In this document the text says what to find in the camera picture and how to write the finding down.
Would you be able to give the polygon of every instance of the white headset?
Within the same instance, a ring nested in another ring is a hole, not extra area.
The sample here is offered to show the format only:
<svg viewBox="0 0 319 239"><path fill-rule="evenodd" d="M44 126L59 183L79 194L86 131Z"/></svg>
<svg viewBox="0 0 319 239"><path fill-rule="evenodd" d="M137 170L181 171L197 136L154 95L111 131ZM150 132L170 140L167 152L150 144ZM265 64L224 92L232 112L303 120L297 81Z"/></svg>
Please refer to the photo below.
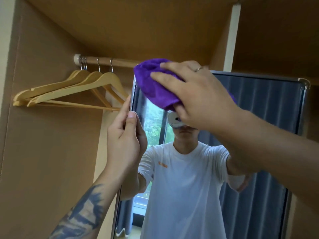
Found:
<svg viewBox="0 0 319 239"><path fill-rule="evenodd" d="M172 128L186 126L186 124L178 117L178 114L172 111L167 112L167 122Z"/></svg>

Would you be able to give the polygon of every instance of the curtain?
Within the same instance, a ring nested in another ring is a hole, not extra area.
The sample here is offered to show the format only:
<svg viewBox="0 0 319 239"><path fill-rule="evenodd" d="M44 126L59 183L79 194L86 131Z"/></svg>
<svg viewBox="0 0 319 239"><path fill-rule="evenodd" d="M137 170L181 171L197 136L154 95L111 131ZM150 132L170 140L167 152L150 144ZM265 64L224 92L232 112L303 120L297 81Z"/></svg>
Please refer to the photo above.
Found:
<svg viewBox="0 0 319 239"><path fill-rule="evenodd" d="M146 98L145 96L143 96L140 88L137 85L135 87L135 92L132 95L134 96L132 111L135 111L137 113L142 126L144 126ZM119 202L115 229L115 233L117 236L125 233L125 236L127 237L131 233L133 222L133 204L134 198Z"/></svg>
<svg viewBox="0 0 319 239"><path fill-rule="evenodd" d="M221 74L215 76L234 95L241 108L297 134L302 84ZM207 131L200 132L199 140L211 146L220 145ZM227 239L279 238L286 195L287 189L265 171L254 174L241 193L224 183L219 198Z"/></svg>

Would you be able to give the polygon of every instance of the white t-shirt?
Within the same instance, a ring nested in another ring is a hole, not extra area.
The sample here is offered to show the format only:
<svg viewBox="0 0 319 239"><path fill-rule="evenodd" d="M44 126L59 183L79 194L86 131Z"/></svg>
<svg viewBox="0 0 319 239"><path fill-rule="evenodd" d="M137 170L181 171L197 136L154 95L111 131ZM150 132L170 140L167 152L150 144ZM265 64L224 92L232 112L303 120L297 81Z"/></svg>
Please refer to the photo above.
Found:
<svg viewBox="0 0 319 239"><path fill-rule="evenodd" d="M147 149L138 172L151 192L142 226L142 239L226 239L219 193L224 181L233 189L245 176L230 176L224 146L201 142L189 154L173 143Z"/></svg>

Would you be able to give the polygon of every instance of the hand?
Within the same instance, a ring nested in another ring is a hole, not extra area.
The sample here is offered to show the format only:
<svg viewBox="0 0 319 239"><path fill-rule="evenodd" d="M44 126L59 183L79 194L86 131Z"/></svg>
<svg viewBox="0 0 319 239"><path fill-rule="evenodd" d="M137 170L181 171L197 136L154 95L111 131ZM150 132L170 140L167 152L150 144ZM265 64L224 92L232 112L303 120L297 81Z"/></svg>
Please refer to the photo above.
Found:
<svg viewBox="0 0 319 239"><path fill-rule="evenodd" d="M176 104L174 108L187 125L213 133L222 132L221 128L228 125L241 110L209 69L194 72L201 67L196 61L167 62L160 66L185 81L161 72L151 73L154 80L180 98L183 105Z"/></svg>
<svg viewBox="0 0 319 239"><path fill-rule="evenodd" d="M139 163L147 148L146 134L135 112L129 112L130 96L107 130L107 163L111 170L125 173Z"/></svg>

